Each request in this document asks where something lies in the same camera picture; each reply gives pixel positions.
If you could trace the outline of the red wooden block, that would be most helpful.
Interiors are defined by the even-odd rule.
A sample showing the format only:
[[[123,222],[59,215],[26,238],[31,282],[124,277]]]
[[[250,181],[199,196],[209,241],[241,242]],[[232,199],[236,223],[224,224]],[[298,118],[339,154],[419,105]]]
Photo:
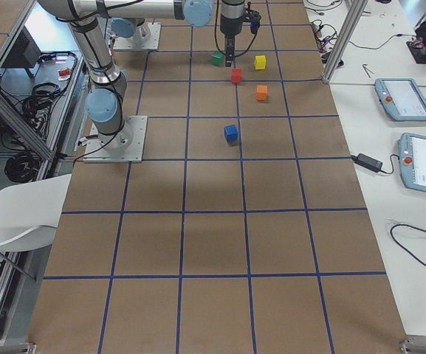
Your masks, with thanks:
[[[243,81],[243,73],[239,68],[233,68],[231,70],[230,81],[233,84],[239,84]]]

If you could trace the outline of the green wooden block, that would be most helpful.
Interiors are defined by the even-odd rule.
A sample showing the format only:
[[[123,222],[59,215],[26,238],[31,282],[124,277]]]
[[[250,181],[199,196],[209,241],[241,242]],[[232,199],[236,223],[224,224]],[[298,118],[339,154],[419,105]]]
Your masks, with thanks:
[[[211,55],[211,63],[214,66],[222,67],[224,66],[225,56],[222,52],[216,51]]]

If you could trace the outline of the yellow wooden block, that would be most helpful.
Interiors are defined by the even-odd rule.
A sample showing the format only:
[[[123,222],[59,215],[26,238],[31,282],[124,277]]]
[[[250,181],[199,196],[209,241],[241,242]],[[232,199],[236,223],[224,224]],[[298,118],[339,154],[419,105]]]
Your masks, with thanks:
[[[267,57],[265,55],[256,55],[254,58],[255,70],[265,70],[267,67]]]

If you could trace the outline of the orange wooden block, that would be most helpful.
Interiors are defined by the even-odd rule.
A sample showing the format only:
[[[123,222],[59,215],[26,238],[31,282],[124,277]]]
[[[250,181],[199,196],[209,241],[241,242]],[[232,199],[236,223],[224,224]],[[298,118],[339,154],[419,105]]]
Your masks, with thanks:
[[[265,102],[268,98],[268,85],[257,85],[255,90],[255,99],[259,102]]]

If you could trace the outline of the blue wooden block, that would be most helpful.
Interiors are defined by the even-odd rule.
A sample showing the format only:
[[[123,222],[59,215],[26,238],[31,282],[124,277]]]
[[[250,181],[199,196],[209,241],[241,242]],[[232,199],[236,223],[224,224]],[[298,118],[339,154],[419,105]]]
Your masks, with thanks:
[[[224,138],[228,144],[238,141],[238,128],[236,125],[226,125],[224,127]]]

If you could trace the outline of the black power adapter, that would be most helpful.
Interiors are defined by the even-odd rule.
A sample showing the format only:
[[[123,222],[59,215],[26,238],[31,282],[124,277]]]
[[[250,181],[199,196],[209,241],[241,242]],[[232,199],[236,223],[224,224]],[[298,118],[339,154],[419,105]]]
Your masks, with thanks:
[[[372,172],[378,173],[382,169],[382,162],[379,160],[376,160],[368,155],[365,155],[363,153],[359,153],[357,155],[352,155],[351,159],[353,163],[364,167],[367,170],[370,170]]]

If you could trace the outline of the upper teach pendant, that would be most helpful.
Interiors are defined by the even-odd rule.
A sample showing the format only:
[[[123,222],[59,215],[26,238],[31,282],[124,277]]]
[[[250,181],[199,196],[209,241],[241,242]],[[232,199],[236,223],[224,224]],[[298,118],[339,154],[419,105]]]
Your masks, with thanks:
[[[412,78],[377,78],[374,89],[385,113],[395,122],[426,122],[426,99]]]

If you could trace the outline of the teach pendant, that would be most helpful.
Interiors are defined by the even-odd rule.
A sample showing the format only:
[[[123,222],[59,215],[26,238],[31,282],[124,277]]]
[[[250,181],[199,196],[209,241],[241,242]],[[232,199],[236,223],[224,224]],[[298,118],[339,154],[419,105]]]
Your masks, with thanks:
[[[426,192],[426,136],[403,133],[398,148],[403,184],[409,189]]]
[[[385,113],[395,122],[426,122],[426,99],[412,78],[377,78],[374,89]]]

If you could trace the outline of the black control box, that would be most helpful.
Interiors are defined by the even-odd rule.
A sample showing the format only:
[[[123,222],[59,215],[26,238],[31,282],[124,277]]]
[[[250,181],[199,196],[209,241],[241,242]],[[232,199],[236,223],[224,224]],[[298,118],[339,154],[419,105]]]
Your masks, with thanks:
[[[29,77],[34,77],[33,69],[41,56],[34,38],[26,27],[18,34],[12,48],[2,64],[3,69],[24,69]]]

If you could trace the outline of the lower teach pendant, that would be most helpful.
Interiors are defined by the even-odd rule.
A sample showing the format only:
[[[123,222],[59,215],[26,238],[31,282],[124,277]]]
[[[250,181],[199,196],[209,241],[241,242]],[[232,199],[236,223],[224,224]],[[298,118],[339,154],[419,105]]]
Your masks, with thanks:
[[[403,133],[398,148],[403,184],[409,189],[426,192],[426,136]]]

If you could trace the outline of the white chair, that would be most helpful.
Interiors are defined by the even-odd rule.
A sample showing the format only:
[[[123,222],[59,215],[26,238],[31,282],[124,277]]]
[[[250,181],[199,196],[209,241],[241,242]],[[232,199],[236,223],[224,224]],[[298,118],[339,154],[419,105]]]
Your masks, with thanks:
[[[52,244],[71,177],[66,174],[0,190],[0,252]]]

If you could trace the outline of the aluminium frame post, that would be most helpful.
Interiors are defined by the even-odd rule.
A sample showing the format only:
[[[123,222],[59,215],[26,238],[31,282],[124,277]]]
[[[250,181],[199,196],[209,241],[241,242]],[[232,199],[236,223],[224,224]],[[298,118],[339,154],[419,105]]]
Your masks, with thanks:
[[[367,3],[367,0],[356,0],[351,5],[351,8],[343,21],[341,31],[337,36],[334,48],[328,56],[326,65],[324,66],[322,74],[322,81],[324,83],[328,84],[331,82],[331,78],[337,69],[338,63],[342,59],[343,53],[345,52],[355,28],[357,27]]]

